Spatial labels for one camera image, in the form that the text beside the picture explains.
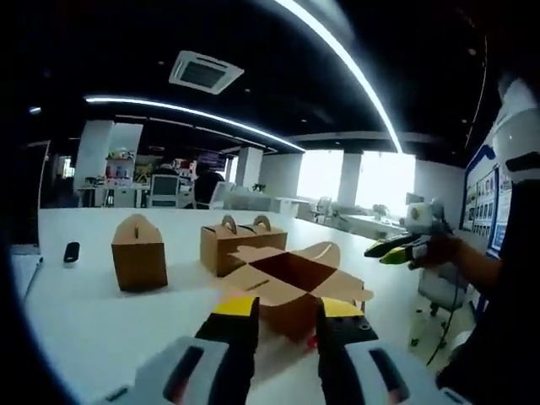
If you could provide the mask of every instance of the floor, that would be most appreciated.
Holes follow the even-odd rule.
[[[436,317],[429,316],[429,301],[418,296],[411,314],[411,332],[409,334],[409,342],[414,338],[418,338],[418,345],[412,347],[409,344],[409,353],[414,354],[423,363],[427,363],[444,331],[441,323],[448,321],[449,316],[450,313],[442,309],[439,309]],[[428,369],[433,373],[442,370],[448,364],[454,338],[461,332],[471,331],[474,326],[473,313],[468,304],[456,310],[446,335],[447,345],[439,350]]]

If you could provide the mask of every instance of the box flap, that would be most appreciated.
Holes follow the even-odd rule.
[[[304,290],[284,283],[249,264],[234,270],[222,278],[221,282],[232,290],[238,289],[261,297],[261,304],[266,306],[286,304],[306,294]]]
[[[239,225],[241,228],[250,230],[256,235],[276,235],[283,234],[284,230],[270,225],[270,220],[266,215],[259,215],[253,220],[252,225]]]
[[[153,226],[147,218],[135,213],[124,219],[117,227],[112,245],[141,245],[163,243],[159,229]]]
[[[218,239],[236,239],[256,235],[255,231],[249,228],[237,226],[230,215],[225,215],[219,225],[203,226],[203,228],[214,232]]]
[[[335,268],[339,267],[339,262],[341,260],[339,246],[333,242],[316,243],[301,251],[292,251],[291,253],[312,260],[313,262]]]
[[[259,248],[252,247],[252,246],[238,246],[237,249],[238,249],[237,252],[230,253],[230,255],[246,263],[251,263],[256,260],[262,260],[262,259],[274,257],[274,256],[285,253],[281,249],[277,249],[271,246],[259,247]]]
[[[328,297],[342,301],[367,301],[373,298],[373,292],[364,289],[362,280],[339,270],[323,281],[311,293],[316,297]]]

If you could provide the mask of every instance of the cable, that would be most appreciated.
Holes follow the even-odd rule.
[[[445,341],[446,334],[448,333],[448,329],[450,329],[450,324],[452,322],[452,318],[454,317],[454,312],[456,311],[456,302],[457,302],[457,290],[459,289],[459,270],[456,269],[456,288],[454,289],[454,300],[452,302],[452,310],[450,311],[450,316],[448,317],[448,322],[446,323],[445,330],[442,332],[442,336],[440,337],[439,343],[437,343],[437,347],[435,348],[435,351],[433,354],[431,354],[431,357],[429,358],[428,362],[425,364],[427,367],[431,364],[435,356],[439,353],[440,345]]]

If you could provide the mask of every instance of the column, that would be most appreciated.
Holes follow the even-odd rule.
[[[261,171],[262,150],[255,148],[242,148],[238,155],[238,169],[236,170],[236,185],[251,190],[259,182]]]
[[[233,168],[233,158],[227,158],[225,165],[225,181],[230,182],[230,170]]]
[[[97,177],[105,174],[105,163],[111,145],[113,125],[113,121],[86,122],[81,142],[78,145],[77,164],[73,178],[75,190],[84,184],[86,177]]]
[[[354,207],[355,205],[361,160],[361,154],[343,155],[339,192],[337,193],[337,203],[340,205],[345,207]]]

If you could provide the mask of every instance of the wall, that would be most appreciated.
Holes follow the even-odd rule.
[[[301,154],[269,154],[262,157],[259,183],[265,192],[277,197],[296,197],[300,176]]]
[[[462,213],[465,170],[441,163],[416,161],[414,194],[426,201],[438,198],[445,206],[446,220],[457,228]]]
[[[262,150],[242,148],[238,154],[235,183],[251,189],[259,181],[261,174]]]
[[[361,160],[361,154],[343,155],[337,202],[346,207],[354,207],[356,203]]]
[[[126,150],[137,152],[142,132],[142,124],[115,123],[111,128],[109,150],[125,148]]]
[[[82,186],[86,177],[105,174],[105,158],[109,153],[113,125],[112,121],[87,121],[84,125],[73,178],[75,188]]]

